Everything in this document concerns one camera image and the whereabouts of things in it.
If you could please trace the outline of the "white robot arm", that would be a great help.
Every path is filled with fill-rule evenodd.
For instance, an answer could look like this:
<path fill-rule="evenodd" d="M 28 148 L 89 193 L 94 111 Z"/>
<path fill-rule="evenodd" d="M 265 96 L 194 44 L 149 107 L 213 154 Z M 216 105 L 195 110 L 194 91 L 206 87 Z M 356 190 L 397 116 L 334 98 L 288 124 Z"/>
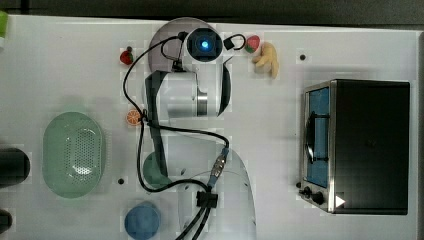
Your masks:
<path fill-rule="evenodd" d="M 232 87 L 227 63 L 246 42 L 211 27 L 181 31 L 158 43 L 171 69 L 152 69 L 145 80 L 143 121 L 154 151 L 144 161 L 144 179 L 156 189 L 176 189 L 180 240 L 257 239 L 250 179 L 229 139 L 174 124 L 224 113 Z"/>

